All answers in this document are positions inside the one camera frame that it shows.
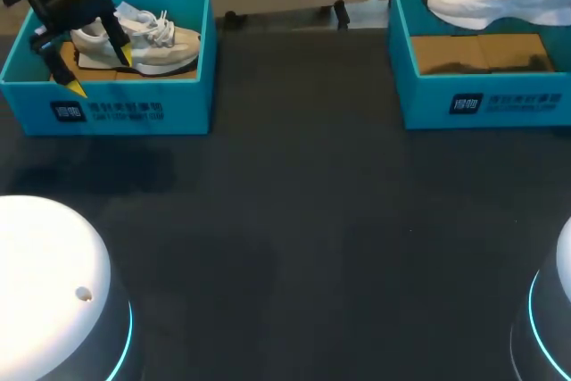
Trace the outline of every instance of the floor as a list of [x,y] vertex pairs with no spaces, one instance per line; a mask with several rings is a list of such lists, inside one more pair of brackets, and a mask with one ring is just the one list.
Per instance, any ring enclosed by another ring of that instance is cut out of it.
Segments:
[[[347,4],[351,18],[350,28],[383,28],[388,22],[387,1],[368,0],[359,4]],[[0,21],[0,36],[16,35],[29,7],[20,2],[4,9]],[[316,10],[281,12],[253,15],[243,26],[243,31],[282,31],[336,29],[337,19],[333,11],[319,13]]]
[[146,381],[515,381],[509,327],[571,214],[571,139],[405,131],[385,44],[225,34],[207,137],[26,138],[0,116],[0,195],[99,231]]

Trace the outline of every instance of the white dome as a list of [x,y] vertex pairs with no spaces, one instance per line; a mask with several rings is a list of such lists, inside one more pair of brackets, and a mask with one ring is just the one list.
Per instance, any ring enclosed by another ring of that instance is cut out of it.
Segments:
[[567,221],[557,242],[557,272],[559,281],[571,301],[571,219]]
[[63,204],[0,197],[0,381],[47,374],[85,340],[111,279],[94,228]]

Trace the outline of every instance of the cardboard insert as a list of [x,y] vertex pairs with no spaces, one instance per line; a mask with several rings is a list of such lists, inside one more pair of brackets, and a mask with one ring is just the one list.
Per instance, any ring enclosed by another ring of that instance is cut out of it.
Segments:
[[423,75],[555,71],[538,34],[412,37]]

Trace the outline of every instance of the shoelace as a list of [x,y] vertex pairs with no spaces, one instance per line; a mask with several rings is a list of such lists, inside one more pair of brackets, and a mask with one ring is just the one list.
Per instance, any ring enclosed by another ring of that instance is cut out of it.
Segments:
[[175,25],[172,21],[167,20],[167,12],[161,12],[161,17],[157,18],[152,12],[141,11],[139,16],[142,16],[144,24],[149,26],[149,29],[133,33],[134,36],[147,35],[148,38],[157,46],[174,45]]

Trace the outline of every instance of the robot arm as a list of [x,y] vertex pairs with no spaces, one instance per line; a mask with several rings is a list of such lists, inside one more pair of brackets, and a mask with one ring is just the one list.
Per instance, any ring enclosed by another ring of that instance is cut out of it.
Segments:
[[[20,0],[3,0],[11,6]],[[52,72],[55,82],[79,95],[86,96],[73,73],[55,49],[54,39],[73,29],[80,29],[96,18],[107,31],[109,40],[121,63],[131,65],[131,45],[117,17],[112,0],[28,0],[44,27],[30,38],[31,48],[39,54]]]

